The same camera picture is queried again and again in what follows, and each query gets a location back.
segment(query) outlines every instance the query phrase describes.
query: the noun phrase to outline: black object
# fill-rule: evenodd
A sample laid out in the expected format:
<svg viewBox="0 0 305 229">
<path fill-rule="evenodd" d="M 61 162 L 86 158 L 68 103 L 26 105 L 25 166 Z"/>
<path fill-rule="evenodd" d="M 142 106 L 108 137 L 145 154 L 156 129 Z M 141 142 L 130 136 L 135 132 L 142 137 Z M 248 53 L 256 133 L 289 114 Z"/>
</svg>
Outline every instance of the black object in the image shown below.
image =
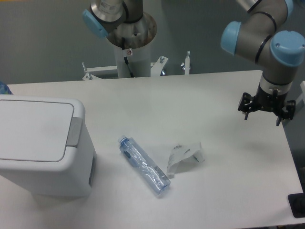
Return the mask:
<svg viewBox="0 0 305 229">
<path fill-rule="evenodd" d="M 244 93 L 239 105 L 238 110 L 245 114 L 245 120 L 251 112 L 258 110 L 273 112 L 277 116 L 276 125 L 279 126 L 282 120 L 292 120 L 295 114 L 295 100 L 285 102 L 287 94 L 278 95 L 277 90 L 273 90 L 272 95 L 266 93 L 258 86 L 255 96 Z"/>
<path fill-rule="evenodd" d="M 288 196 L 290 208 L 295 218 L 305 217 L 305 193 L 290 194 Z"/>
</svg>

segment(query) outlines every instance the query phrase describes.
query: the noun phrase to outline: blue object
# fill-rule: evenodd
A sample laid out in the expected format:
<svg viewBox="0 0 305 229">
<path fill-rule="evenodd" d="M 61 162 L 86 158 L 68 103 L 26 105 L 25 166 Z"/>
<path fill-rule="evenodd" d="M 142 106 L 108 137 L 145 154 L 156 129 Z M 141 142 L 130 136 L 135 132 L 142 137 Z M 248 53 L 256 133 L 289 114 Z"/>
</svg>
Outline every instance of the blue object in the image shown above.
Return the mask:
<svg viewBox="0 0 305 229">
<path fill-rule="evenodd" d="M 0 94 L 13 94 L 9 87 L 0 81 Z"/>
<path fill-rule="evenodd" d="M 118 142 L 120 143 L 120 151 L 126 156 L 129 163 L 138 170 L 155 193 L 160 194 L 169 187 L 171 181 L 133 138 L 122 136 Z"/>
<path fill-rule="evenodd" d="M 222 49 L 226 50 L 233 56 L 235 55 L 237 38 L 241 24 L 241 22 L 237 21 L 230 22 L 221 36 L 220 45 Z"/>
<path fill-rule="evenodd" d="M 96 20 L 96 18 L 88 11 L 85 10 L 82 13 L 82 18 L 87 25 L 87 27 L 93 32 L 96 36 L 104 38 L 108 36 L 108 32 L 105 28 Z"/>
<path fill-rule="evenodd" d="M 294 2 L 293 0 L 285 0 L 286 4 L 287 4 L 287 8 L 288 8 L 288 16 L 289 17 L 292 13 L 292 11 L 294 11 Z"/>
<path fill-rule="evenodd" d="M 304 59 L 305 38 L 294 31 L 281 31 L 272 38 L 270 50 L 280 63 L 297 67 Z"/>
</svg>

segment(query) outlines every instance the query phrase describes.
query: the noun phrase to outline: bolt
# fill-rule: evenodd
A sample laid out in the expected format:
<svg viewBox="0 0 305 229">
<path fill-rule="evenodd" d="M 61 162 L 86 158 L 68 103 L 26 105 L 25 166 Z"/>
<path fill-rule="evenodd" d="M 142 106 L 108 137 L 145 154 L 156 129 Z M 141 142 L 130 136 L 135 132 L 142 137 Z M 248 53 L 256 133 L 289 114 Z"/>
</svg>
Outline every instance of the bolt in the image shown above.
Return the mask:
<svg viewBox="0 0 305 229">
<path fill-rule="evenodd" d="M 185 71 L 185 63 L 184 62 L 182 62 L 181 64 L 180 64 L 180 67 L 181 67 L 181 69 L 183 70 L 183 71 Z"/>
<path fill-rule="evenodd" d="M 164 56 L 160 57 L 160 63 L 163 63 L 163 61 L 165 60 Z"/>
<path fill-rule="evenodd" d="M 86 66 L 85 66 L 85 63 L 84 63 L 84 62 L 82 63 L 82 68 L 84 69 L 84 72 L 85 72 L 85 71 L 87 71 L 87 68 L 86 68 Z"/>
</svg>

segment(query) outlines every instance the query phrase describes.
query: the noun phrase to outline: bottle cap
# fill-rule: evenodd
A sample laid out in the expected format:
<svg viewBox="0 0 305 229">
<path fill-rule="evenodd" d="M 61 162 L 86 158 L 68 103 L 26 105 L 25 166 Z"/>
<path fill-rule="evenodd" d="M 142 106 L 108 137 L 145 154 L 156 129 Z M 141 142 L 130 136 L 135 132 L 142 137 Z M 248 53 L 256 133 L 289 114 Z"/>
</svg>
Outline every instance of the bottle cap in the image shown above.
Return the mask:
<svg viewBox="0 0 305 229">
<path fill-rule="evenodd" d="M 118 142 L 121 144 L 123 140 L 127 139 L 127 137 L 125 135 L 122 135 L 122 137 L 120 137 L 118 139 Z"/>
</svg>

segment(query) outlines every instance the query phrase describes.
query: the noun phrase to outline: metal bracket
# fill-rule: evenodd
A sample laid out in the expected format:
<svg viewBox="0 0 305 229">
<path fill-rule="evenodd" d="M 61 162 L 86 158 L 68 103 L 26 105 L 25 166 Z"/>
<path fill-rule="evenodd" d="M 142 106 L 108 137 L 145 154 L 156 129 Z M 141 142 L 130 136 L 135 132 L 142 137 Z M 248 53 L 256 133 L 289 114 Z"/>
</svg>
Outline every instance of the metal bracket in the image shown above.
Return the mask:
<svg viewBox="0 0 305 229">
<path fill-rule="evenodd" d="M 162 74 L 162 70 L 166 65 L 168 58 L 165 56 L 160 56 L 160 58 L 156 61 L 156 63 L 151 68 L 151 77 L 160 76 Z"/>
<path fill-rule="evenodd" d="M 164 66 L 166 65 L 168 61 L 168 58 L 165 56 L 161 56 L 156 63 L 151 63 L 151 76 L 160 76 L 162 72 L 164 71 Z M 85 63 L 82 63 L 83 70 L 84 70 L 84 77 L 83 80 L 102 80 L 99 77 L 96 77 L 95 75 L 109 75 L 109 74 L 116 74 L 118 72 L 117 66 L 107 66 L 107 67 L 97 67 L 97 68 L 86 68 Z"/>
</svg>

